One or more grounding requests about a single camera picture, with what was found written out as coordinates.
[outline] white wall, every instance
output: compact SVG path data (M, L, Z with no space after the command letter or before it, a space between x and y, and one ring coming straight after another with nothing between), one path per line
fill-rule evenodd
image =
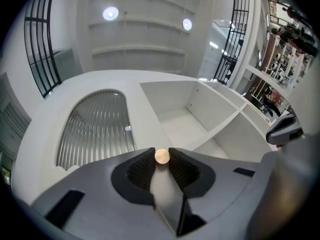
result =
M264 50L265 44L267 42L267 23L266 23L266 21L267 21L266 16L264 15L263 10L261 9L258 34L256 36L256 42L257 42L258 49L261 52L261 56L263 55L263 50Z
M194 81L143 82L141 87L157 115L183 109L194 90Z
M50 34L52 49L54 51L71 48L71 2L72 0L52 0L50 12Z
M209 31L212 28L212 19L215 0L200 0L196 13L194 30L187 43L187 60L184 75L196 78L199 75L206 49L209 44Z
M234 0L215 0L213 5L213 20L230 21L234 9Z
M17 15L3 43L0 74L6 72L12 90L32 119L44 99L29 66L24 36L25 8Z
M233 74L231 75L230 80L227 84L227 87L234 90L237 89L255 49L260 24L259 19L262 6L261 0L250 0L249 2L250 13L248 18L248 26L251 26L251 28L247 29L246 31L246 35L244 37L244 45L238 57L238 63L236 64Z
M182 74L188 55L192 59L199 52L198 46L188 50L189 40L197 35L197 28L205 20L201 18L197 24L199 2L200 0L88 0L86 24L85 20L81 22L88 33L83 30L81 38L88 37L92 69L153 70ZM114 21L103 19L103 11L109 6L115 6L119 10L119 16ZM185 18L192 21L189 32L182 29Z
M198 75L199 78L207 78L208 80L211 80L217 71L222 56L221 50L225 47L227 41L227 38L218 31L217 28L219 27L212 26L209 30L208 42L206 44L204 58ZM218 49L212 47L209 44L210 41L218 45Z

